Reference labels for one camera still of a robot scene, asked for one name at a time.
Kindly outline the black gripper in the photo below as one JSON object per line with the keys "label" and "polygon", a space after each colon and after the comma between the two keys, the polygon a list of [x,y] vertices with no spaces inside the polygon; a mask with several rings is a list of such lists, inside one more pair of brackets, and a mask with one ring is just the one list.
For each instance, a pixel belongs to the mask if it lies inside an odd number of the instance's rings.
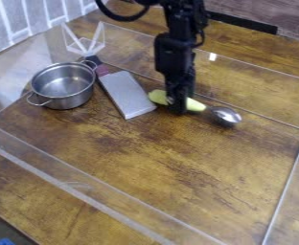
{"label": "black gripper", "polygon": [[176,115],[187,112],[187,96],[195,91],[193,48],[193,37],[155,37],[155,69],[164,76],[167,108]]}

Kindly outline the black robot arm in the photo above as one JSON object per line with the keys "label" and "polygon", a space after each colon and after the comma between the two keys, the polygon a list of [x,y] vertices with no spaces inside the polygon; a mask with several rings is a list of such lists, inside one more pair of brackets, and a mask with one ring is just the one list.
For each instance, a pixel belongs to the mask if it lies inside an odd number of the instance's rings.
{"label": "black robot arm", "polygon": [[187,112],[187,98],[195,92],[195,52],[204,43],[207,13],[203,0],[135,0],[149,7],[164,9],[167,32],[155,37],[155,68],[164,76],[168,110]]}

